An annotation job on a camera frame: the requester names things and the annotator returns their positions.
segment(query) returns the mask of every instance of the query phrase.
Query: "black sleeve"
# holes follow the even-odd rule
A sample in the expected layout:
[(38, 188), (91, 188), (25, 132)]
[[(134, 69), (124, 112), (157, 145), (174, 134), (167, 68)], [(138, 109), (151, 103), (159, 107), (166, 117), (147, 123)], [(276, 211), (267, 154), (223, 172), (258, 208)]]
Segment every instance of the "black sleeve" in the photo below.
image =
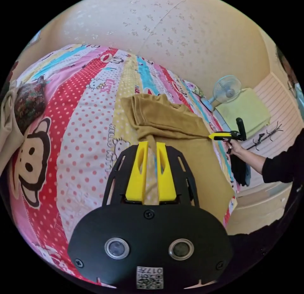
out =
[(302, 152), (300, 147), (304, 147), (303, 139), (304, 129), (301, 130), (300, 134), (295, 139), (294, 144), (290, 146), (287, 151), (281, 152), (272, 159), (266, 159), (262, 168), (262, 176), (265, 183), (289, 183), (293, 181), (295, 163), (299, 160), (297, 153)]

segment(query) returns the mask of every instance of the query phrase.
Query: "electric fan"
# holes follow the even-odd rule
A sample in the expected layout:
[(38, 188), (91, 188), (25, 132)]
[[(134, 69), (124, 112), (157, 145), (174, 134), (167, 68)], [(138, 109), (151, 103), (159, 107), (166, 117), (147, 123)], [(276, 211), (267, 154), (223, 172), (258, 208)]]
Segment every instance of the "electric fan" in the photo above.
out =
[(233, 75), (227, 75), (218, 80), (213, 89), (213, 97), (203, 100), (202, 103), (209, 110), (213, 111), (212, 103), (217, 100), (220, 103), (227, 103), (236, 99), (241, 92), (241, 82)]

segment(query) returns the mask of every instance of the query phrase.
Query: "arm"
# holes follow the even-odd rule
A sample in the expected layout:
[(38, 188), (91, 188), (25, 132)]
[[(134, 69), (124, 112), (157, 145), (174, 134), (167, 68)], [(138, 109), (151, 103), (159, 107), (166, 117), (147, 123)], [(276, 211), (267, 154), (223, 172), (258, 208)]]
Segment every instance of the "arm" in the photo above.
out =
[(297, 153), (300, 151), (300, 148), (304, 147), (304, 129), (287, 151), (281, 152), (272, 159), (262, 157), (244, 149), (239, 142), (235, 140), (231, 140), (231, 145), (232, 154), (235, 154), (261, 174), (265, 183), (289, 183), (292, 182), (294, 178), (294, 162), (299, 159)]

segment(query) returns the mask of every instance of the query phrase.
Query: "qr code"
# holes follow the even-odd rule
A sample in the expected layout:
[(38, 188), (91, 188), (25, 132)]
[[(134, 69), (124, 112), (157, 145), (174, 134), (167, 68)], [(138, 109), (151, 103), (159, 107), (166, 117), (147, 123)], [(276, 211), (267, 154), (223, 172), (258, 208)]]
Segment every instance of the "qr code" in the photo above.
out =
[(162, 268), (138, 266), (136, 270), (136, 285), (138, 289), (160, 290), (164, 288)]

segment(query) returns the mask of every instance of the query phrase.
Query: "bed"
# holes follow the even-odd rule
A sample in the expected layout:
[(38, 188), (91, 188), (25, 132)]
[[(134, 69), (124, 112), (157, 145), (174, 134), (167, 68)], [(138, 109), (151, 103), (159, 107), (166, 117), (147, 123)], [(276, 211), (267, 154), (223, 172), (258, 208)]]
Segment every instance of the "bed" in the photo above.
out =
[[(138, 143), (120, 98), (141, 92), (165, 94), (171, 102), (183, 103), (200, 116), (211, 133), (223, 129), (201, 104), (195, 85), (119, 49), (65, 46), (30, 66), (17, 83), (33, 82), (42, 75), (46, 109), (28, 127), (24, 143), (9, 163), (12, 215), (36, 253), (86, 280), (68, 257), (68, 242), (78, 221), (102, 205), (107, 177), (120, 153)], [(240, 187), (231, 172), (227, 145), (213, 141), (213, 149), (236, 196)], [(24, 162), (31, 163), (30, 174)], [(153, 154), (149, 154), (147, 186), (155, 181)], [(146, 202), (157, 200), (147, 194)], [(235, 197), (227, 204), (224, 226), (236, 204)]]

